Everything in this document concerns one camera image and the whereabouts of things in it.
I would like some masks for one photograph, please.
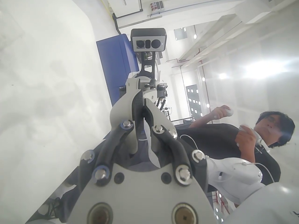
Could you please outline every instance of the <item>blue machine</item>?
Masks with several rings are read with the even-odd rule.
[[[130,72],[139,71],[137,57],[126,34],[96,42],[112,106],[120,97]]]

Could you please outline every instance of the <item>pipe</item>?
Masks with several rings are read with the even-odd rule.
[[[156,13],[150,14],[149,16],[151,17],[152,15],[161,14],[161,13],[164,13],[164,12],[169,12],[169,11],[173,11],[173,10],[184,8],[184,7],[191,7],[191,6],[195,6],[195,5],[200,5],[200,4],[210,3],[210,2],[216,2],[216,1],[224,1],[224,0],[212,0],[212,1],[199,2],[199,3],[196,3],[196,4],[190,4],[190,5],[186,5],[186,6],[182,6],[182,7],[177,7],[177,8],[173,8],[173,9],[169,9],[169,10],[164,10],[164,11],[161,11],[161,12],[156,12]]]

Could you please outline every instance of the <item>circular mounting hole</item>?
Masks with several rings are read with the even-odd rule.
[[[106,203],[94,205],[87,216],[87,224],[112,224],[112,220],[112,208]]]
[[[125,179],[125,176],[123,173],[117,173],[115,176],[114,176],[114,182],[116,184],[121,184]]]
[[[196,224],[196,214],[188,204],[179,204],[173,209],[173,224]]]
[[[165,172],[161,175],[161,180],[164,184],[169,184],[171,182],[171,175]]]
[[[154,49],[158,49],[158,48],[161,46],[161,42],[160,42],[160,40],[158,40],[158,39],[154,39],[154,40],[152,41],[151,45],[152,45],[152,47],[153,47]]]

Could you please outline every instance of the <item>hex bolt head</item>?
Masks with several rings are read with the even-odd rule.
[[[190,179],[190,172],[188,169],[181,169],[179,171],[179,174],[180,174],[181,180],[183,180],[183,181],[187,181]]]

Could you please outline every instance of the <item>camera lens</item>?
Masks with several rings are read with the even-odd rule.
[[[160,40],[158,40],[158,39],[154,39],[154,40],[152,41],[152,47],[153,47],[154,49],[158,49],[158,48],[160,47],[160,45],[161,45]]]
[[[144,49],[145,42],[144,42],[144,40],[137,40],[136,45],[137,45],[138,49]]]
[[[150,48],[150,40],[145,40],[145,48]]]

